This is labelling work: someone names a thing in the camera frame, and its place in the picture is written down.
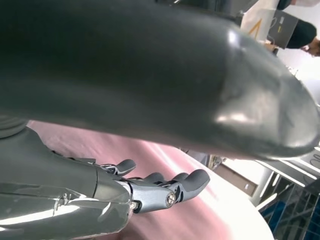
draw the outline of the ceiling light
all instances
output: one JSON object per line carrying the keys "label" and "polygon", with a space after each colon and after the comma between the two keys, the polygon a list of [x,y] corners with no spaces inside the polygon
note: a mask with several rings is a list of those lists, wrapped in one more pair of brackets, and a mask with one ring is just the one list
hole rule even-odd
{"label": "ceiling light", "polygon": [[272,184],[272,187],[275,186],[277,184],[278,180],[279,180],[280,174],[277,174],[275,178],[274,179],[273,183]]}
{"label": "ceiling light", "polygon": [[259,210],[260,210],[260,209],[262,209],[262,208],[263,208],[263,207],[265,207],[265,206],[271,203],[272,201],[275,200],[277,197],[277,195],[278,195],[277,193],[275,193],[275,194],[273,194],[273,195],[272,195],[270,197],[268,197],[267,199],[266,199],[266,200],[261,202],[260,204],[257,205],[256,207],[256,209],[259,211]]}
{"label": "ceiling light", "polygon": [[300,172],[300,173],[302,173],[302,174],[304,174],[304,175],[306,175],[306,176],[308,176],[308,177],[309,177],[309,178],[312,178],[312,179],[314,179],[314,180],[316,180],[316,179],[317,179],[317,177],[316,177],[316,176],[313,176],[312,174],[310,174],[310,173],[309,173],[309,172],[307,172],[307,171],[303,170],[303,169],[301,169],[301,168],[300,168],[300,167],[297,167],[297,166],[294,165],[294,164],[292,164],[292,163],[290,163],[290,162],[288,162],[288,161],[282,161],[282,160],[279,160],[279,161],[280,161],[280,162],[282,162],[282,163],[283,163],[283,164],[285,164],[285,165],[287,165],[287,166],[289,166],[289,167],[291,167],[291,168],[295,169],[295,170],[297,170],[297,171],[298,171],[298,172]]}
{"label": "ceiling light", "polygon": [[294,179],[294,178],[293,178],[293,177],[291,177],[291,176],[289,176],[289,175],[288,175],[288,174],[285,174],[285,173],[284,173],[284,172],[282,172],[282,171],[280,171],[280,170],[278,170],[278,169],[276,169],[275,167],[272,167],[272,166],[271,166],[271,165],[269,165],[269,164],[267,164],[267,163],[265,163],[265,162],[263,162],[263,161],[260,161],[260,160],[256,160],[257,163],[260,163],[260,164],[261,164],[261,165],[263,165],[263,166],[265,166],[266,168],[268,168],[268,169],[270,169],[270,170],[272,170],[272,171],[274,171],[274,172],[275,172],[275,173],[277,173],[277,174],[280,174],[281,176],[282,176],[282,177],[284,177],[284,178],[286,178],[286,179],[288,179],[288,180],[290,180],[290,181],[292,181],[292,182],[294,182],[294,183],[295,183],[295,184],[297,184],[297,185],[300,185],[300,186],[301,186],[301,187],[306,187],[306,185],[304,185],[303,183],[302,183],[302,182],[300,182],[300,181],[298,181],[298,180],[296,180],[296,179]]}
{"label": "ceiling light", "polygon": [[268,180],[266,182],[266,184],[264,185],[263,189],[262,190],[262,192],[260,194],[260,197],[262,198],[263,196],[263,194],[265,194],[266,190],[267,189],[268,185],[270,183],[271,178],[273,176],[275,172],[272,171],[270,176],[268,178]]}

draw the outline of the person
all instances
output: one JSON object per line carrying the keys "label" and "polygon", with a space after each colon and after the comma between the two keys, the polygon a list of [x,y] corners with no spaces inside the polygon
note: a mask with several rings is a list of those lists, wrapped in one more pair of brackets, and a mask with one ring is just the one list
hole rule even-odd
{"label": "person", "polygon": [[301,49],[314,57],[320,56],[320,40],[317,29],[312,23],[299,19],[287,46],[288,49]]}
{"label": "person", "polygon": [[320,3],[320,0],[280,0],[276,9],[284,10],[290,5],[297,7],[315,7]]}

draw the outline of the white wall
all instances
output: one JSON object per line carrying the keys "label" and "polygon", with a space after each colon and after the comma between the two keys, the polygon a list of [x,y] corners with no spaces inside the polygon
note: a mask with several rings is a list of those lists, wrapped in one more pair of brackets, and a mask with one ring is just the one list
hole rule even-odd
{"label": "white wall", "polygon": [[[289,6],[285,11],[315,25],[318,29],[318,37],[320,38],[320,4],[315,7]],[[281,49],[278,56],[287,66],[299,69],[298,78],[301,80],[320,80],[320,57],[311,57],[300,50],[292,49]]]}
{"label": "white wall", "polygon": [[264,166],[251,160],[227,159],[223,164],[257,185],[261,182],[266,171]]}

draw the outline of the metal screw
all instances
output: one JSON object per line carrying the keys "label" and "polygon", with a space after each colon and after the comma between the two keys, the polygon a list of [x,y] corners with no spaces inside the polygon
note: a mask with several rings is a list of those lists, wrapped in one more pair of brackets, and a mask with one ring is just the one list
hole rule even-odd
{"label": "metal screw", "polygon": [[167,207],[171,208],[174,204],[175,201],[176,195],[174,195],[173,192],[171,192],[167,196],[165,203],[167,204]]}
{"label": "metal screw", "polygon": [[132,210],[136,210],[139,207],[139,204],[137,202],[133,201],[130,204],[130,208]]}

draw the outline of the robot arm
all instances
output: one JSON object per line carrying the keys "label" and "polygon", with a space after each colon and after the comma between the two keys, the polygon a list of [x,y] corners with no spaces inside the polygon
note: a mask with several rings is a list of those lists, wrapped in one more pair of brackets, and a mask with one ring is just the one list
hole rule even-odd
{"label": "robot arm", "polygon": [[17,117],[0,118],[1,239],[118,232],[209,181],[126,179],[131,161],[66,159],[21,119],[247,159],[320,141],[309,93],[230,22],[147,0],[4,0],[0,16],[0,113]]}
{"label": "robot arm", "polygon": [[125,178],[136,167],[66,158],[33,130],[0,139],[0,239],[77,239],[116,233],[131,214],[168,209],[194,198],[210,180],[204,170],[165,181],[160,173]]}

